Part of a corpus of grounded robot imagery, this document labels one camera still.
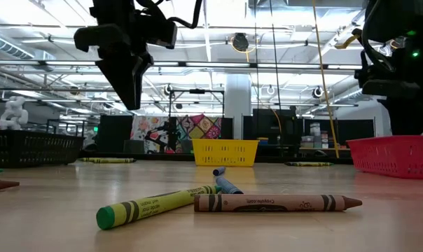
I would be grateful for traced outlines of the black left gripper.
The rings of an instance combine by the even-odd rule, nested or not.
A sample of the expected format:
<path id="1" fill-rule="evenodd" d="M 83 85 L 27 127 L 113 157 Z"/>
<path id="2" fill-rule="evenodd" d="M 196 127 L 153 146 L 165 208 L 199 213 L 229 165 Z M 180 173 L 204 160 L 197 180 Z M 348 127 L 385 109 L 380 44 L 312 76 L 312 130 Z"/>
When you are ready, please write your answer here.
<path id="1" fill-rule="evenodd" d="M 125 29 L 117 24 L 101 24 L 78 29 L 75 46 L 83 52 L 97 46 L 101 61 L 95 64 L 128 110 L 141 106 L 142 78 L 153 65 L 147 40 L 151 30 L 137 24 Z"/>

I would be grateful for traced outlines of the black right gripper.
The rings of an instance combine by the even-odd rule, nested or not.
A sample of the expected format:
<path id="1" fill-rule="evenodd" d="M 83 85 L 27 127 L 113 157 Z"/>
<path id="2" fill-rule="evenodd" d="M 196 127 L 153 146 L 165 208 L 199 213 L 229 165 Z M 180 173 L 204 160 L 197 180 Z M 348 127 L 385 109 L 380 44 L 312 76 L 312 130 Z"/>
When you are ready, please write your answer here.
<path id="1" fill-rule="evenodd" d="M 354 72 L 359 87 L 365 95 L 391 98 L 423 99 L 423 67 L 398 68 L 394 73 L 382 73 L 374 66 Z M 409 129 L 403 106 L 397 100 L 378 100 L 388 114 L 393 135 L 421 135 L 423 133 L 423 100 L 411 100 L 408 104 Z"/>

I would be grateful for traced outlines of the red plastic basket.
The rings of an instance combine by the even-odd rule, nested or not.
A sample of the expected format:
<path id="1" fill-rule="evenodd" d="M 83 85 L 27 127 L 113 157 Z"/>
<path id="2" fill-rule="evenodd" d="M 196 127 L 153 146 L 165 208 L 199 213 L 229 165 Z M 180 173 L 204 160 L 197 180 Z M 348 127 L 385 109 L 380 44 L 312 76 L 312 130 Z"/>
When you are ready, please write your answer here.
<path id="1" fill-rule="evenodd" d="M 423 179 L 423 135 L 354 139 L 347 144 L 354 167 L 361 172 Z"/>

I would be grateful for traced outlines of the black cabinet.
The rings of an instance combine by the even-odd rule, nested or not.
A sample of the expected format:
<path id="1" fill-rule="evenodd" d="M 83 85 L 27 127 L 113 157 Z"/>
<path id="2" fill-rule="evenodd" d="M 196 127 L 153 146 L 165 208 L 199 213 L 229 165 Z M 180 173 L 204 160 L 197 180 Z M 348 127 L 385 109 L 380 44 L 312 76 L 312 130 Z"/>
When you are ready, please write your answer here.
<path id="1" fill-rule="evenodd" d="M 124 143 L 130 139 L 131 115 L 102 115 L 97 133 L 97 148 L 101 153 L 122 153 Z"/>

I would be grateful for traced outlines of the black partition panel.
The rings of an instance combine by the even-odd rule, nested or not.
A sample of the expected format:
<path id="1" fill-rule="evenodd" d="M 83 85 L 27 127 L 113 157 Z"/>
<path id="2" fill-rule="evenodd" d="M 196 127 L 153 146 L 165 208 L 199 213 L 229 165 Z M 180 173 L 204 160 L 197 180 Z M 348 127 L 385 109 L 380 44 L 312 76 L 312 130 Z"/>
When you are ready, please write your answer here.
<path id="1" fill-rule="evenodd" d="M 243 139 L 269 138 L 267 145 L 258 142 L 257 156 L 291 157 L 298 154 L 303 130 L 292 109 L 254 108 L 252 115 L 243 116 Z"/>
<path id="2" fill-rule="evenodd" d="M 330 120 L 305 119 L 299 125 L 303 127 L 303 135 L 312 135 L 311 124 L 318 124 L 321 132 L 326 132 L 332 141 Z M 374 121 L 370 120 L 334 120 L 333 127 L 338 144 L 346 146 L 347 141 L 353 139 L 364 139 L 375 136 Z"/>

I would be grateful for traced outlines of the black metal gantry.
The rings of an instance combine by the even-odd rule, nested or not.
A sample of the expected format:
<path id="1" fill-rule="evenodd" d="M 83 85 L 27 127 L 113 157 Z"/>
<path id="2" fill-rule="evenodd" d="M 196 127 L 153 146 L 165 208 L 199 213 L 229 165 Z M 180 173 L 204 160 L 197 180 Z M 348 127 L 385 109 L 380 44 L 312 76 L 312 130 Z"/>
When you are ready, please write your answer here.
<path id="1" fill-rule="evenodd" d="M 189 90 L 175 90 L 172 89 L 169 91 L 168 97 L 168 104 L 169 104 L 169 116 L 172 114 L 172 105 L 176 103 L 177 99 L 180 98 L 184 93 L 189 93 L 192 95 L 205 95 L 210 94 L 213 96 L 218 103 L 222 106 L 222 112 L 220 112 L 221 117 L 223 118 L 225 116 L 225 92 L 223 90 L 204 90 L 204 89 L 189 89 Z"/>

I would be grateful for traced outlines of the long ceiling light strip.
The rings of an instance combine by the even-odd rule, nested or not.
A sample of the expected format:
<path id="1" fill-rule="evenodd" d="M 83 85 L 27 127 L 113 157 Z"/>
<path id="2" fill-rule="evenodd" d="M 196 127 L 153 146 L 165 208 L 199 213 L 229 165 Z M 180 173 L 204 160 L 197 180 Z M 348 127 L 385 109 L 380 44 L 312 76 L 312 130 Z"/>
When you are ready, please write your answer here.
<path id="1" fill-rule="evenodd" d="M 0 60 L 0 65 L 31 66 L 82 66 L 93 67 L 93 61 L 61 61 L 61 60 Z M 274 64 L 274 63 L 241 63 L 241 62 L 155 62 L 153 67 L 199 67 L 199 68 L 264 68 L 264 69 L 319 69 L 319 64 Z"/>

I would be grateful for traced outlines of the far left yellow crayon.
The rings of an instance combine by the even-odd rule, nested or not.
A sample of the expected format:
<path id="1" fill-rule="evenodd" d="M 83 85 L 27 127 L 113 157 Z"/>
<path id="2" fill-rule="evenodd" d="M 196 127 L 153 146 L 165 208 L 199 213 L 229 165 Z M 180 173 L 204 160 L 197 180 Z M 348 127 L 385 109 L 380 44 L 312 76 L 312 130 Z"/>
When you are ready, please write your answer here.
<path id="1" fill-rule="evenodd" d="M 122 164 L 122 163 L 133 163 L 136 162 L 133 158 L 92 158 L 89 162 L 98 164 Z"/>

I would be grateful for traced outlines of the stacked storage boxes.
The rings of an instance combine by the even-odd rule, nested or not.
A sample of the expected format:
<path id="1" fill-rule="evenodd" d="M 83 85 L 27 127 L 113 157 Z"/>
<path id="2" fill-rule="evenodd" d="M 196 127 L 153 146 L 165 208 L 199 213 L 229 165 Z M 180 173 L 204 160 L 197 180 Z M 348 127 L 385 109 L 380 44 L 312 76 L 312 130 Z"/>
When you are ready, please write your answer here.
<path id="1" fill-rule="evenodd" d="M 322 130 L 318 122 L 311 123 L 309 130 L 309 133 L 301 137 L 300 146 L 302 148 L 329 148 L 328 132 Z"/>

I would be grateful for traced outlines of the white building column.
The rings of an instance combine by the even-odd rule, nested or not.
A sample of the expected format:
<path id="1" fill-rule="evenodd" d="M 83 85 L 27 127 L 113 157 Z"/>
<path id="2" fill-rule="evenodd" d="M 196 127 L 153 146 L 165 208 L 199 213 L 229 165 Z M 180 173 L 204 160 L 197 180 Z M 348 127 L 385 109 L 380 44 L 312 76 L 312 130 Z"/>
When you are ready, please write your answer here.
<path id="1" fill-rule="evenodd" d="M 225 85 L 225 117 L 233 119 L 233 138 L 243 138 L 243 116 L 251 115 L 249 74 L 229 74 Z"/>

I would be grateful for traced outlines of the white knot-shaped sculpture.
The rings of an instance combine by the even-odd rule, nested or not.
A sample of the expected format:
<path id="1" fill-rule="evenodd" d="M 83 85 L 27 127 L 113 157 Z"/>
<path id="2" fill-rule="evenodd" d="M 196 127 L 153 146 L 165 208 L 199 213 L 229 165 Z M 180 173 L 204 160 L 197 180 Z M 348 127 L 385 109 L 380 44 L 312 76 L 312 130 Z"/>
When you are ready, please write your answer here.
<path id="1" fill-rule="evenodd" d="M 5 111 L 0 117 L 0 130 L 20 130 L 22 125 L 27 124 L 29 114 L 23 109 L 25 98 L 12 96 L 6 102 Z"/>

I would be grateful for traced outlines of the yellow plastic basket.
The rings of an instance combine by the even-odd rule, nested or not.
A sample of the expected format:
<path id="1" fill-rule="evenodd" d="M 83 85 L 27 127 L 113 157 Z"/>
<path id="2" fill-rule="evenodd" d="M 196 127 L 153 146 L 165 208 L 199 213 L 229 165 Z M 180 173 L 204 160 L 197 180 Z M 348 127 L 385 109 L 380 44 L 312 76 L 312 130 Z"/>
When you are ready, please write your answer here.
<path id="1" fill-rule="evenodd" d="M 193 153 L 197 166 L 251 167 L 258 140 L 194 139 Z"/>

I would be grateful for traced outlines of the black plastic basket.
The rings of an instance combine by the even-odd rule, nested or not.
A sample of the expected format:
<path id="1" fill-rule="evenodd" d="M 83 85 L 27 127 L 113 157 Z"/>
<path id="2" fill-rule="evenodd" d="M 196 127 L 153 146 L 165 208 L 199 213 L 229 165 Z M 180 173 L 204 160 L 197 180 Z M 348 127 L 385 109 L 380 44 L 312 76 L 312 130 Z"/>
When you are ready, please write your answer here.
<path id="1" fill-rule="evenodd" d="M 79 136 L 0 130 L 0 168 L 67 165 L 77 160 L 82 147 Z"/>

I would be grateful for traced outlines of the black metal table frame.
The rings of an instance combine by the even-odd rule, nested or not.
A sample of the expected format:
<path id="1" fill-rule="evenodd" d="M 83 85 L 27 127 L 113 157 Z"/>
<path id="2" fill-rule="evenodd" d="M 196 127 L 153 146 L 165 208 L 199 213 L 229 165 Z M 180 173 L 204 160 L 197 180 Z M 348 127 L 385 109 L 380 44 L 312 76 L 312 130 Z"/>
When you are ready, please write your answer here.
<path id="1" fill-rule="evenodd" d="M 82 150 L 79 158 L 133 158 L 135 160 L 158 161 L 194 161 L 194 154 L 132 154 L 132 153 L 92 153 Z M 335 165 L 352 165 L 349 157 L 274 157 L 256 156 L 255 163 L 285 163 L 285 162 L 331 162 Z"/>

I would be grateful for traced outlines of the silver ribbed air duct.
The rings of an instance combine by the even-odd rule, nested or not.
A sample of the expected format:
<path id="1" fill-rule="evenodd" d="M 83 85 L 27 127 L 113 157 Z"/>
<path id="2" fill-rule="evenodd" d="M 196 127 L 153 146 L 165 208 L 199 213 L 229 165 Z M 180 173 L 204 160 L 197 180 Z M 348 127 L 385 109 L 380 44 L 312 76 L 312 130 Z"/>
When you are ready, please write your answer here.
<path id="1" fill-rule="evenodd" d="M 34 58 L 34 55 L 31 54 L 30 52 L 17 47 L 16 45 L 4 40 L 1 37 L 0 37 L 0 51 L 22 60 L 32 60 Z"/>

